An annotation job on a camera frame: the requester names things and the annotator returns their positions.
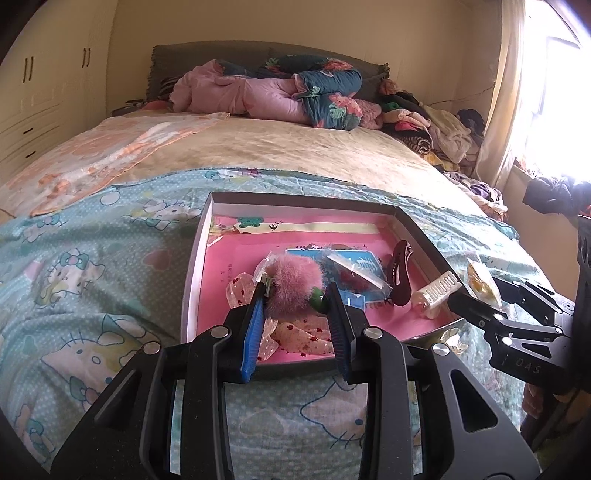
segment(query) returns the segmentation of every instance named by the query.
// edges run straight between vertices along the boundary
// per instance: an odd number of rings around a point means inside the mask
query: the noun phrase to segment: black device
[[[575,304],[528,282],[495,279],[502,298],[520,305],[539,325],[511,322],[462,292],[448,300],[452,311],[484,330],[494,368],[544,388],[548,399],[573,389],[591,391],[591,357],[585,349],[591,337],[587,217],[579,220],[578,256]],[[223,325],[192,343],[144,345],[74,428],[51,473],[35,462],[0,416],[0,472],[14,480],[233,480],[223,385],[250,378],[252,371],[244,370],[244,342],[249,326],[260,321],[264,291],[260,284],[249,306],[232,309]],[[400,343],[370,326],[363,311],[345,306],[335,284],[329,285],[326,301],[339,371],[346,382],[368,383],[360,480],[413,478],[407,380],[417,385],[420,408],[423,472],[416,480],[563,480],[590,471],[591,412],[570,435],[562,455],[540,473],[530,446],[541,443],[559,419],[557,402],[545,403],[544,418],[526,421],[522,437],[445,344],[420,349]],[[170,472],[169,461],[174,388],[180,379],[185,386],[178,476]]]

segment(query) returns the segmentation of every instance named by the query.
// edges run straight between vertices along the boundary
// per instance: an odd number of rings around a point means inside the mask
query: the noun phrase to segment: curtain
[[[502,0],[502,33],[499,69],[484,141],[476,162],[479,180],[502,190],[513,165],[511,134],[518,111],[525,0]]]

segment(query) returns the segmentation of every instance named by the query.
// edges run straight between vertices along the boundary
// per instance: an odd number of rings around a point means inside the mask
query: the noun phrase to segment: headboard
[[[156,45],[152,51],[152,66],[148,77],[146,99],[158,98],[160,82],[167,77],[182,76],[212,59],[226,60],[256,71],[269,58],[288,54],[316,54],[349,62],[361,72],[363,86],[357,98],[375,101],[376,85],[389,76],[388,64],[377,65],[318,48],[244,40],[214,40],[172,45]]]

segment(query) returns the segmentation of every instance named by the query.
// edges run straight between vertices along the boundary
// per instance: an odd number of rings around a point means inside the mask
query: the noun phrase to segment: window
[[[541,0],[526,2],[524,35],[521,99],[513,133],[522,135],[519,163],[534,176],[591,180],[590,53]]]

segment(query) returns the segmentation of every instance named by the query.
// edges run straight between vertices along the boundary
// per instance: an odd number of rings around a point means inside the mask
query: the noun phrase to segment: teal polka dot blanket
[[[398,205],[460,275],[465,253],[475,252],[495,275],[548,285],[505,224],[287,171],[179,171],[111,185],[51,215],[14,219],[0,227],[0,408],[46,469],[143,343],[179,342],[191,246],[214,190]],[[490,350],[477,329],[464,325],[460,333],[468,345],[460,358],[519,424],[522,385],[488,366]],[[365,385],[346,385],[336,373],[229,385],[236,478],[357,478],[365,395]],[[177,470],[179,425],[175,417]],[[417,449],[418,428],[415,415]]]

